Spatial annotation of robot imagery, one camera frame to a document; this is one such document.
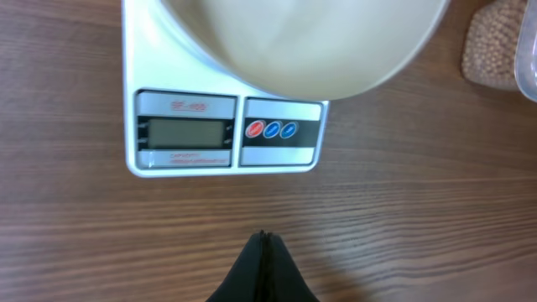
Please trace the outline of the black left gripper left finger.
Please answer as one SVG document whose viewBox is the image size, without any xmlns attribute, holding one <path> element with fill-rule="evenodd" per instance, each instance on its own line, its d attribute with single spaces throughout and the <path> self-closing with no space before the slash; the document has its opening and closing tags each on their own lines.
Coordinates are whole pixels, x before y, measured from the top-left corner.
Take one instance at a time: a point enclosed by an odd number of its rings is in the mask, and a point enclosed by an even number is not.
<svg viewBox="0 0 537 302">
<path fill-rule="evenodd" d="M 253 302 L 256 298 L 264 232 L 253 234 L 227 276 L 207 302 Z"/>
</svg>

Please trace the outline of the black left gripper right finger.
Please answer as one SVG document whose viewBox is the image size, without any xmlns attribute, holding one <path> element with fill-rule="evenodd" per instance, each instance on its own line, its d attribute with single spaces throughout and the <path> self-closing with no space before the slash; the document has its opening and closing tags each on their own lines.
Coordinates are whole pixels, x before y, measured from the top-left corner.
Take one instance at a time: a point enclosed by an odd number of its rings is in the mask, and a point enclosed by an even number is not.
<svg viewBox="0 0 537 302">
<path fill-rule="evenodd" d="M 279 235 L 270 236 L 274 293 L 277 301 L 319 302 L 302 277 L 294 259 Z"/>
</svg>

